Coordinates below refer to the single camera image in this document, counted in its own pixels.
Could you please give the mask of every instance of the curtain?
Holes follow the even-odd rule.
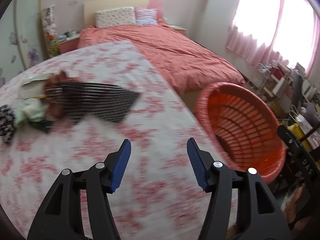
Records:
[[[250,65],[280,60],[310,71],[320,21],[307,0],[239,0],[226,48]]]

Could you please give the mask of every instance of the light green cloth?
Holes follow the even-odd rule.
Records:
[[[15,111],[15,127],[21,127],[25,121],[41,122],[45,118],[47,106],[42,105],[37,98],[25,99],[19,104]]]

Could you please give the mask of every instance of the laundry basket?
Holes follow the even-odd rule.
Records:
[[[214,83],[197,101],[195,114],[230,168],[255,168],[272,182],[282,170],[285,147],[278,120],[254,93],[231,83]]]

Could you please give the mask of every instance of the silver bolt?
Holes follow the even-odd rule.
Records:
[[[248,172],[252,175],[257,174],[257,170],[255,168],[249,168]]]
[[[104,163],[97,163],[96,164],[97,169],[103,169],[104,168]]]
[[[216,168],[221,168],[223,164],[221,162],[214,162],[213,166],[215,166]]]
[[[66,176],[66,175],[69,175],[70,174],[70,170],[69,169],[64,169],[62,172],[61,172],[62,175]]]

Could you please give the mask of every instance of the pink nightstand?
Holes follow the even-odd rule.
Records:
[[[60,54],[78,49],[79,41],[80,41],[80,37],[74,37],[68,41],[62,41],[61,43],[59,43],[58,48],[60,50]]]

